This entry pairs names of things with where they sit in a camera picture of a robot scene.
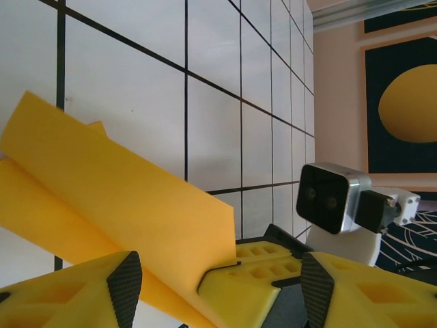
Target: silver camera casing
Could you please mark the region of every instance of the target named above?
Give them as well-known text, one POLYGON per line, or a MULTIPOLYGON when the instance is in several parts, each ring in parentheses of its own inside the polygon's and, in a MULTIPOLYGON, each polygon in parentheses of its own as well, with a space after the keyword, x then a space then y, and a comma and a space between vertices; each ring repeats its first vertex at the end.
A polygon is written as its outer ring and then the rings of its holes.
POLYGON ((339 234, 354 231, 359 226, 354 223, 358 209, 360 192, 371 189, 371 178, 368 174, 333 163, 307 164, 318 169, 343 176, 348 182, 346 207, 343 212, 339 234))

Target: grid pattern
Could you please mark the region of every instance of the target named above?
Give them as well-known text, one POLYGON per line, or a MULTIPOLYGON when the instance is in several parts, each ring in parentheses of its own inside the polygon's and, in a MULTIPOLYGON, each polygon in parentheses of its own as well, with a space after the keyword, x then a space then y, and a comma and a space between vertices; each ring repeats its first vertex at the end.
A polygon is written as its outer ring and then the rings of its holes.
MULTIPOLYGON (((305 241, 294 205, 314 161, 312 35, 305 0, 5 0, 0 131, 31 90, 232 205, 236 238, 273 222, 305 241)), ((0 235, 0 285, 69 265, 0 235)), ((181 324, 140 303, 134 327, 181 324)))

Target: framed artwork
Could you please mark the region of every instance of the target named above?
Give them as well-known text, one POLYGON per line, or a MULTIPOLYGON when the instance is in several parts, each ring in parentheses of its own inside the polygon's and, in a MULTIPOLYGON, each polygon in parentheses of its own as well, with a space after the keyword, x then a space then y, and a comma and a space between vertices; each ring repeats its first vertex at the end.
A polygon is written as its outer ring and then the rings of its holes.
POLYGON ((364 20, 361 31, 367 37, 428 23, 437 23, 437 1, 364 20))
POLYGON ((367 171, 437 178, 437 30, 362 54, 367 171))

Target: camera housing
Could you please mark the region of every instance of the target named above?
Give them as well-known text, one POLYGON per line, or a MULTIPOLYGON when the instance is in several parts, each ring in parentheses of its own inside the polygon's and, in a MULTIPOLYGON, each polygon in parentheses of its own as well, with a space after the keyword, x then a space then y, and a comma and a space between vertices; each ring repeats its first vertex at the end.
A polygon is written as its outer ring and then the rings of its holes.
POLYGON ((332 163, 306 164, 300 176, 298 214, 331 234, 353 231, 360 194, 369 175, 332 163))

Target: white tile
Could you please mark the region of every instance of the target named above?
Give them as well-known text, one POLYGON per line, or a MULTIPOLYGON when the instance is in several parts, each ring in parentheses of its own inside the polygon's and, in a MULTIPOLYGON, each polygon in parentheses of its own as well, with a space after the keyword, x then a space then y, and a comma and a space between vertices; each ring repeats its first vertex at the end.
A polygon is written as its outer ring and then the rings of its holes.
POLYGON ((305 151, 305 158, 306 158, 306 163, 314 163, 315 162, 315 144, 314 144, 314 138, 309 136, 309 135, 305 135, 305 146, 306 146, 306 151, 305 151))
POLYGON ((137 311, 135 312, 134 323, 132 328, 143 327, 162 327, 162 328, 176 328, 182 323, 176 319, 167 316, 165 313, 155 309, 154 307, 139 301, 137 311))
POLYGON ((68 7, 183 66, 185 13, 182 0, 68 0, 68 7))
POLYGON ((305 85, 314 92, 314 56, 305 45, 305 85))
POLYGON ((290 15, 282 0, 272 1, 272 46, 290 65, 290 15))
POLYGON ((52 254, 0 227, 0 288, 53 272, 52 254))
POLYGON ((307 220, 303 219, 298 215, 298 212, 296 210, 296 204, 298 201, 298 192, 299 192, 299 184, 293 184, 293 236, 299 235, 302 231, 307 229, 307 220))
POLYGON ((292 124, 305 129, 305 86, 292 74, 292 124))
POLYGON ((222 193, 215 195, 215 198, 234 208, 235 237, 236 239, 241 239, 241 192, 222 193))
POLYGON ((270 0, 242 0, 241 11, 270 43, 270 0))
POLYGON ((241 185, 240 101, 188 80, 188 181, 205 191, 241 185))
POLYGON ((293 186, 273 187, 273 222, 293 235, 293 186))
POLYGON ((292 165, 293 181, 300 180, 300 173, 305 165, 305 134, 299 130, 292 129, 292 165))
POLYGON ((305 0, 290 0, 290 14, 298 25, 299 30, 303 33, 303 3, 305 0))
POLYGON ((309 47, 313 48, 313 14, 311 9, 309 9, 308 3, 303 1, 303 36, 307 41, 309 47))
POLYGON ((272 183, 271 117, 243 104, 243 187, 272 183))
POLYGON ((273 119, 273 183, 292 181, 292 127, 273 119))
POLYGON ((300 34, 296 24, 292 24, 292 70, 303 81, 304 76, 304 50, 303 50, 303 37, 300 34))
POLYGON ((272 53, 272 112, 286 122, 292 121, 290 69, 272 53))
POLYGON ((241 33, 242 97, 271 111, 270 47, 245 20, 241 33))
POLYGON ((272 223, 272 188, 243 191, 243 238, 261 237, 272 223))
POLYGON ((66 112, 184 177, 184 75, 67 17, 66 112))
POLYGON ((305 131, 314 135, 314 96, 305 88, 305 131))
POLYGON ((240 95, 240 15, 230 2, 188 2, 188 69, 240 95))
POLYGON ((56 22, 40 1, 1 2, 0 134, 26 90, 56 104, 56 22))

